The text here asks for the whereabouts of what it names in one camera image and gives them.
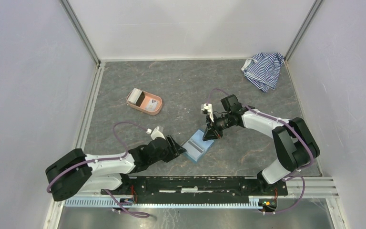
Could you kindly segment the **teal card holder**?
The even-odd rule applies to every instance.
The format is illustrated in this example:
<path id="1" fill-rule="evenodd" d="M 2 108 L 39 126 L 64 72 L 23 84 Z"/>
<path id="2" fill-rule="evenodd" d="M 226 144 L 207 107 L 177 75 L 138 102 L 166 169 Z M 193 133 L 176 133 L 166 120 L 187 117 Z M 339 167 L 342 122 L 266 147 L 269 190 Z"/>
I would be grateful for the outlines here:
<path id="1" fill-rule="evenodd" d="M 204 131 L 198 129 L 184 144 L 183 148 L 186 149 L 184 153 L 186 157 L 193 163 L 198 163 L 199 160 L 205 155 L 205 153 L 213 145 L 214 140 L 203 141 Z"/>

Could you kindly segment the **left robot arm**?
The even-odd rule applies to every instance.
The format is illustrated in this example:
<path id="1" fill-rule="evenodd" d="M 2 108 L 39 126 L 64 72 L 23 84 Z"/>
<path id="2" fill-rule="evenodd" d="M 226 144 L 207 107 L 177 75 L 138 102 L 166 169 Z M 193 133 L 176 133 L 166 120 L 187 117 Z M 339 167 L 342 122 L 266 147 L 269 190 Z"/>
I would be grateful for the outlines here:
<path id="1" fill-rule="evenodd" d="M 170 135 L 115 155 L 91 155 L 76 148 L 46 168 L 46 191 L 54 201 L 103 189 L 126 194 L 131 188 L 129 174 L 144 171 L 159 161 L 168 163 L 186 151 Z"/>

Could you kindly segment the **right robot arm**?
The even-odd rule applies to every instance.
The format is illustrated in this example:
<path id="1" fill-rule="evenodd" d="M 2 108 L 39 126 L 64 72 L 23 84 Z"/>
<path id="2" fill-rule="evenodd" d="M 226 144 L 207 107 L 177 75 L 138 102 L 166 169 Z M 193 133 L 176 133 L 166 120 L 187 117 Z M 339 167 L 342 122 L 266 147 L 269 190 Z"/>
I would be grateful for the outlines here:
<path id="1" fill-rule="evenodd" d="M 210 103 L 201 111 L 206 115 L 203 141 L 223 137 L 223 131 L 233 126 L 255 130 L 272 138 L 276 160 L 257 174 L 256 189 L 263 195 L 270 194 L 278 181 L 286 181 L 295 172 L 311 166 L 320 155 L 320 149 L 306 122 L 296 117 L 284 119 L 265 114 L 240 103 L 232 94 L 221 100 L 224 112 L 217 116 Z"/>

